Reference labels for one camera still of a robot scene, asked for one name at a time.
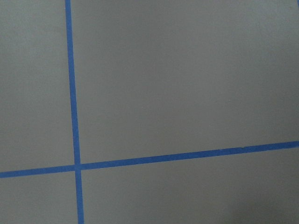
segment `blue stripe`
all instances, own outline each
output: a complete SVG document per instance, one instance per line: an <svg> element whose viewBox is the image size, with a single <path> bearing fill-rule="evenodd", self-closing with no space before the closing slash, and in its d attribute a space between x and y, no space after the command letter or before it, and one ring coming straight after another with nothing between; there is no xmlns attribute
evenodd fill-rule
<svg viewBox="0 0 299 224"><path fill-rule="evenodd" d="M74 170L75 170L74 165L37 168L37 169L25 169L25 170L1 172L0 178L29 176L29 175L38 175L38 174L53 174L53 173L69 172L69 171L74 171Z"/></svg>
<svg viewBox="0 0 299 224"><path fill-rule="evenodd" d="M73 131L73 146L74 146L74 161L75 161L77 215L78 215L78 224L84 224L75 67L74 67L74 53L73 53L73 37L72 37L72 28L71 28L71 0L65 0L65 20L66 20L66 35L67 35L67 52L68 52L68 60L69 60L71 123L72 123L72 131Z"/></svg>
<svg viewBox="0 0 299 224"><path fill-rule="evenodd" d="M216 149L216 150L201 151L201 152L194 152L194 153L180 153L180 154L160 155L160 156L142 157L142 158L126 159L126 160L86 163L86 164L82 164L82 170L130 166L130 165L137 165L137 164L166 162L166 161L175 161L175 160L188 160L188 159L222 156L222 155L254 153L254 152L288 149L288 148L295 148L295 147L299 147L299 141L274 143L274 144L259 145L259 146Z"/></svg>

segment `horizontal blue line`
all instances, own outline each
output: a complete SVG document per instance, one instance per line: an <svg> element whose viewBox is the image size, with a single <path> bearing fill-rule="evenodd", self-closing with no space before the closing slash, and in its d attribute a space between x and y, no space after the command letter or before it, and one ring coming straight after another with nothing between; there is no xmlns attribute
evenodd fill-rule
<svg viewBox="0 0 299 224"><path fill-rule="evenodd" d="M146 164L146 163L154 163L154 162L188 160L188 159L222 156L222 155L263 152L263 151L288 149L288 148L295 148L295 147L299 147L299 141L274 143L274 144L259 145L259 146L216 149L216 150L201 151L201 152L194 152L194 153L160 155L160 156L142 157L142 158L126 159L126 160L85 163L85 164L81 164L81 169L88 170L88 169L99 169L99 168L108 168L108 167L130 166L130 165Z"/></svg>
<svg viewBox="0 0 299 224"><path fill-rule="evenodd" d="M53 174L53 173L69 172L69 171L74 171L74 170L75 170L75 165L36 168L36 169L25 169L25 170L1 172L0 178L39 175L39 174Z"/></svg>
<svg viewBox="0 0 299 224"><path fill-rule="evenodd" d="M99 169L99 168L108 168L108 167L130 166L130 165L146 164L146 163L154 163L154 162L166 162L166 161L188 160L188 159L205 158L205 157L213 157L213 156L254 153L254 152L289 149L289 148L296 148L296 147L299 147L299 141L274 143L274 144L259 145L259 146L216 149L216 150L201 151L201 152L194 152L194 153L159 155L159 156L126 159L126 160L93 162L93 163L85 163L81 165L68 165L68 166L60 166L60 167L8 171L8 172L1 172L0 178L69 172L69 171L75 171L75 167L77 167L77 169L79 170L88 170L88 169Z"/></svg>

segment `gray floor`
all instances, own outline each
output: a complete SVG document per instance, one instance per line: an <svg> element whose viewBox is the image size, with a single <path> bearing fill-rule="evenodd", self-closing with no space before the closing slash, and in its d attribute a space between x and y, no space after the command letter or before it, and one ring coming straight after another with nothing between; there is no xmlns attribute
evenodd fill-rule
<svg viewBox="0 0 299 224"><path fill-rule="evenodd" d="M299 140L296 0L72 0L83 163ZM0 172L73 164L63 0L0 0ZM299 223L299 149L83 171L85 223ZM74 173L0 223L76 223Z"/></svg>

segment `blue line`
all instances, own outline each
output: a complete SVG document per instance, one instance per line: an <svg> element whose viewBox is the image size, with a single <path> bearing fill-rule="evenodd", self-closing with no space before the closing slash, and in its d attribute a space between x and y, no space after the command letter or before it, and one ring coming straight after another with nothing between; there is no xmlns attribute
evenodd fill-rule
<svg viewBox="0 0 299 224"><path fill-rule="evenodd" d="M74 53L73 53L73 37L72 37L72 28L71 28L71 0L65 0L65 21L66 21L66 36L67 36L67 52L68 52L68 60L69 60L71 123L72 123L72 130L73 130L75 179L76 179L76 195L77 195L77 216L78 216L78 224L84 224L75 67L74 67Z"/></svg>
<svg viewBox="0 0 299 224"><path fill-rule="evenodd" d="M60 166L60 167L36 168L36 169L25 169L25 170L1 172L0 178L29 176L29 175L38 175L38 174L53 174L53 173L60 173L60 172L69 172L69 171L74 171L74 170L75 170L74 165Z"/></svg>
<svg viewBox="0 0 299 224"><path fill-rule="evenodd" d="M289 149L295 147L299 147L299 141L274 143L274 144L259 145L259 146L216 149L216 150L201 151L201 152L194 152L194 153L160 155L160 156L142 157L142 158L126 159L126 160L85 163L82 164L81 168L82 170L87 170L87 169L99 169L99 168L108 168L108 167L120 167L120 166L130 166L130 165L154 163L154 162L188 160L188 159L222 156L222 155L263 152L263 151L271 151L271 150L278 150L278 149Z"/></svg>

